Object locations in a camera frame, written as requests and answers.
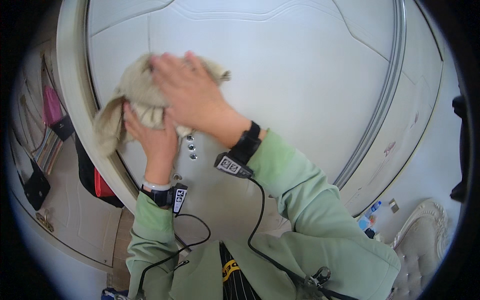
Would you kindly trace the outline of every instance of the green jacket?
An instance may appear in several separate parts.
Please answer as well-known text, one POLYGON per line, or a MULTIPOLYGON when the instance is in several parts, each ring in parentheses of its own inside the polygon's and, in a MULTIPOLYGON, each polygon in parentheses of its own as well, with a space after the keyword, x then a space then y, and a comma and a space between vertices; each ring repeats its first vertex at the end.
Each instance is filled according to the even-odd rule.
MULTIPOLYGON (((348 214, 338 188, 300 151, 269 131, 248 166, 254 178, 276 198, 278 212, 292 223, 280 238, 256 235, 252 245, 299 276, 322 266, 332 271, 324 287, 358 299, 384 300, 400 261, 387 245, 369 239, 348 214)), ((134 298, 143 269, 174 254, 173 214, 140 193, 127 259, 134 298)), ((246 242, 223 241, 257 294, 265 300, 302 299, 287 274, 255 254, 246 242)), ((199 246, 178 267, 178 257, 150 269, 144 291, 148 300, 222 299, 219 241, 199 246)))

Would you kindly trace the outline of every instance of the wristwatch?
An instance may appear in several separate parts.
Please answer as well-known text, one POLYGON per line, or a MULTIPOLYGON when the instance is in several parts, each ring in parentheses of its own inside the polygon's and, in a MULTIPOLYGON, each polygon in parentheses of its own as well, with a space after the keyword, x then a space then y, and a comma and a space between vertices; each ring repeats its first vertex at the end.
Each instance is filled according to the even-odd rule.
POLYGON ((258 138, 259 134, 260 126, 252 121, 250 130, 243 132, 235 146, 216 157, 214 167, 235 177, 250 178, 253 171, 247 167, 247 163, 262 142, 258 138))
POLYGON ((144 186, 151 188, 150 184, 144 183, 141 191, 150 199, 152 199, 158 207, 173 206, 173 212, 175 214, 180 211, 188 189, 186 185, 183 185, 179 182, 175 186, 170 187, 168 190, 163 191, 154 190, 151 188, 152 190, 148 192, 144 189, 144 186))

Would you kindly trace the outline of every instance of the hand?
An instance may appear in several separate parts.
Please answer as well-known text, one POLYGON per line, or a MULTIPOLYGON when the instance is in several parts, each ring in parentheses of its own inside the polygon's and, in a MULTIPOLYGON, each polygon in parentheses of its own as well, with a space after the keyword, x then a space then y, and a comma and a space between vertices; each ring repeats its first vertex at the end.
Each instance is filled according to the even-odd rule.
POLYGON ((178 124, 208 133, 227 148, 233 147, 251 122, 225 102, 215 82, 191 52, 187 63, 168 53, 153 56, 153 79, 171 107, 166 109, 178 124))
POLYGON ((129 103, 123 105, 125 111, 125 128, 139 141, 147 156, 145 180, 156 184, 168 184, 177 153, 178 136, 171 117, 165 115, 165 129, 156 130, 140 123, 129 103))

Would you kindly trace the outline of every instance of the white wall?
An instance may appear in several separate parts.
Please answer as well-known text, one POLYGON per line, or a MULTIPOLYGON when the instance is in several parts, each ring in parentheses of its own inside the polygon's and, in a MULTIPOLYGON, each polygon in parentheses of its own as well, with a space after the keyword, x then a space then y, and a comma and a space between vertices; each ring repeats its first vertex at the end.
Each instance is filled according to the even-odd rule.
POLYGON ((107 273, 76 260, 41 237, 26 221, 26 218, 30 218, 28 213, 15 198, 10 198, 26 248, 43 268, 62 298, 68 300, 100 299, 102 289, 107 286, 107 273))
POLYGON ((451 190, 461 181, 459 138, 461 119, 452 108, 452 100, 460 95, 458 80, 449 50, 444 51, 440 91, 430 122, 409 163, 393 183, 380 195, 382 205, 375 215, 373 227, 390 242, 400 231, 415 207, 427 198, 441 204, 449 217, 449 234, 458 222, 460 203, 450 199, 451 190), (392 213, 392 198, 400 208, 392 213))

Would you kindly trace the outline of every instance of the white carved headboard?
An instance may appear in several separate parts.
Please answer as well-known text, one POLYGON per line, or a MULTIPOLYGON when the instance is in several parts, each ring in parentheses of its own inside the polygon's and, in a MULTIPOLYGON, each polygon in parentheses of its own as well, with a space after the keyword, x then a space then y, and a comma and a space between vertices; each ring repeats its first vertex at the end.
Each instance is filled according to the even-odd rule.
POLYGON ((431 199, 415 208, 390 244, 402 264, 391 299, 416 299, 424 290, 448 246, 447 223, 444 208, 431 199))

